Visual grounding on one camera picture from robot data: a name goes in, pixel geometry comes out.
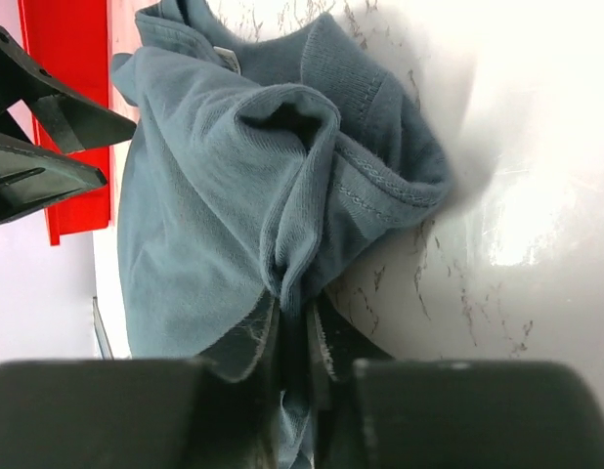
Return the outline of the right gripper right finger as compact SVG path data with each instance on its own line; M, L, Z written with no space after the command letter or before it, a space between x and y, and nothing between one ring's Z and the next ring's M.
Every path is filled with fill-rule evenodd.
M327 300L307 310L319 468L604 468L604 416L569 367L400 361Z

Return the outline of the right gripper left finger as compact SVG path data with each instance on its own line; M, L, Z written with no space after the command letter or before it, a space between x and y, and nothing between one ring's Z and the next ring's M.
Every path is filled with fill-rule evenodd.
M0 365L0 468L274 468L278 301L191 359Z

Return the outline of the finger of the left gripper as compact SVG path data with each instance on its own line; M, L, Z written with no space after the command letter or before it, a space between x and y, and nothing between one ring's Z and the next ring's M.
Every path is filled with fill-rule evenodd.
M106 184L96 167L0 133L0 225Z
M0 133L25 141L9 113L22 101L62 152L109 147L132 138L136 124L54 78L0 26Z

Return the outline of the dark blue-grey t-shirt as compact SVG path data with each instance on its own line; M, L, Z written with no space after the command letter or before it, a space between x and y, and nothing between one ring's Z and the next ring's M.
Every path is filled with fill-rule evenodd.
M249 43L203 1L135 17L111 79L140 114L117 216L135 359L188 358L276 297L282 468L312 464L302 306L447 196L442 148L399 80L321 15Z

